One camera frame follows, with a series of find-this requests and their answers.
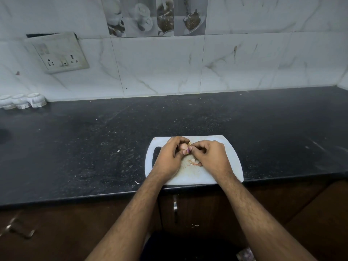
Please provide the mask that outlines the person's left hand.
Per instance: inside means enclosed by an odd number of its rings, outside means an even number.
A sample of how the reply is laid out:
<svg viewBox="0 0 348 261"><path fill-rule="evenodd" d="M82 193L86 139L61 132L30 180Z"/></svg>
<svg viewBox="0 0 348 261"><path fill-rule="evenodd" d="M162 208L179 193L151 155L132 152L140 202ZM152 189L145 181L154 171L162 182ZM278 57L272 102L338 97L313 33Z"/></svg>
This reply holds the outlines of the person's left hand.
<svg viewBox="0 0 348 261"><path fill-rule="evenodd" d="M146 180L161 186L166 184L181 166L181 161L175 160L178 145L189 142L190 140L183 136L171 137L161 148L153 169L150 171Z"/></svg>

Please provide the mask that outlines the person's right hand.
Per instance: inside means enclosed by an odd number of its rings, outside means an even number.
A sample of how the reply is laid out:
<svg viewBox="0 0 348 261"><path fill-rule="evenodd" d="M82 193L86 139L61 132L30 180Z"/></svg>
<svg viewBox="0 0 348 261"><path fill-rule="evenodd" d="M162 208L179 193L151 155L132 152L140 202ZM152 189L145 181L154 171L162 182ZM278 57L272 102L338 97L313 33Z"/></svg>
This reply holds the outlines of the person's right hand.
<svg viewBox="0 0 348 261"><path fill-rule="evenodd" d="M228 160L225 147L216 140L201 140L190 146L205 148L206 153L201 156L195 156L202 166L212 175L219 185L234 177L231 164Z"/></svg>

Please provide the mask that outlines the person's left forearm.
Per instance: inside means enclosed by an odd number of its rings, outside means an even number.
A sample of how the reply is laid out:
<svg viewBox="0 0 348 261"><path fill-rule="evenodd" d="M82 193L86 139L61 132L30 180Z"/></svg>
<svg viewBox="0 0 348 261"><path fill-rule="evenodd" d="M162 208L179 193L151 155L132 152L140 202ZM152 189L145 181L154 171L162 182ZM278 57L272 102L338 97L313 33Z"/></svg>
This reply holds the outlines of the person's left forearm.
<svg viewBox="0 0 348 261"><path fill-rule="evenodd" d="M169 178L161 171L152 170L85 261L139 260L157 197Z"/></svg>

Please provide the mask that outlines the person's right forearm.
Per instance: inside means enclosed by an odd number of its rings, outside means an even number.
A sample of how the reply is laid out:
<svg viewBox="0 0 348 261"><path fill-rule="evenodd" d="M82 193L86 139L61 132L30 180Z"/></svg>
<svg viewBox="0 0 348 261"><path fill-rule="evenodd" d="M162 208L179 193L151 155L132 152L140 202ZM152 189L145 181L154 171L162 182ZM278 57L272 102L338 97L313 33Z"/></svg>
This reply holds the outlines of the person's right forearm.
<svg viewBox="0 0 348 261"><path fill-rule="evenodd" d="M232 171L214 174L256 261L317 261L239 182Z"/></svg>

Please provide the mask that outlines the white plastic cutting board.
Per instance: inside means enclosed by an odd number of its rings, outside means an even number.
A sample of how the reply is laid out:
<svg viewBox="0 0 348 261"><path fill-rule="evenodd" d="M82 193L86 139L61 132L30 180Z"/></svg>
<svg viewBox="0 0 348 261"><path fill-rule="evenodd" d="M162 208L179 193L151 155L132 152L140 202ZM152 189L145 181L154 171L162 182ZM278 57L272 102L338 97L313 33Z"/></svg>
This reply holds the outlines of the white plastic cutting board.
<svg viewBox="0 0 348 261"><path fill-rule="evenodd" d="M200 140L215 140L222 143L225 147L225 151L228 160L231 164L233 173L240 182L244 181L243 170L238 155L230 144L230 142L223 135L207 135L207 136L186 136L190 142L197 142ZM152 139L146 153L145 159L145 176L150 174L153 168L153 154L157 147L163 147L170 137L155 137ZM214 178L204 167L199 167L191 163L191 159L194 159L193 155L187 155L183 158L181 166L177 174L170 179L166 185L207 185L216 184Z"/></svg>

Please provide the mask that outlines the brown wooden cabinet door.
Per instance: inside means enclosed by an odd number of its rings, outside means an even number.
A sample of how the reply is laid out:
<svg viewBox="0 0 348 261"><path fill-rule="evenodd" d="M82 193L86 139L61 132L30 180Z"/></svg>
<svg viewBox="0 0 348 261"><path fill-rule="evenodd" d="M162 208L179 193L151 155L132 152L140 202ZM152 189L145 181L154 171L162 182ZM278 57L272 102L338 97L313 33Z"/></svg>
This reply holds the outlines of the brown wooden cabinet door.
<svg viewBox="0 0 348 261"><path fill-rule="evenodd" d="M327 184L320 181L247 183L250 193L282 225L316 198ZM173 195L177 195L178 223L174 223ZM247 245L222 189L213 185L163 193L158 199L163 230L184 238L223 239Z"/></svg>
<svg viewBox="0 0 348 261"><path fill-rule="evenodd" d="M348 181L331 184L287 230L319 261L348 261Z"/></svg>
<svg viewBox="0 0 348 261"><path fill-rule="evenodd" d="M52 207L0 210L0 229L13 217L36 229L29 240L0 238L0 261L84 261L130 198Z"/></svg>

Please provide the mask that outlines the decorative cup picture tile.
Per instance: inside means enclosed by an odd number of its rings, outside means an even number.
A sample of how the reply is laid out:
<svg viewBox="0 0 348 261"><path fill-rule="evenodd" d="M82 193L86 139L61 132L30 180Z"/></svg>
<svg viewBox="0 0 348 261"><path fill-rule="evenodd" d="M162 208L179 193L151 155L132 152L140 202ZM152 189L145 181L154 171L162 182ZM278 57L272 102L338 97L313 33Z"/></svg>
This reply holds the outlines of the decorative cup picture tile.
<svg viewBox="0 0 348 261"><path fill-rule="evenodd" d="M102 0L112 38L205 35L208 0Z"/></svg>

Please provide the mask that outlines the white wall socket switchboard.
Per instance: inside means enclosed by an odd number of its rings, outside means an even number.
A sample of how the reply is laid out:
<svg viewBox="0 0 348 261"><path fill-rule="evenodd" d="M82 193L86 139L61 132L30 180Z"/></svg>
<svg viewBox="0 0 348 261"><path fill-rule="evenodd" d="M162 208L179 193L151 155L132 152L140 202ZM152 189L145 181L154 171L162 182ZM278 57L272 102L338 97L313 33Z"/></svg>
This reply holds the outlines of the white wall socket switchboard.
<svg viewBox="0 0 348 261"><path fill-rule="evenodd" d="M45 74L89 68L74 32L27 38L24 44Z"/></svg>

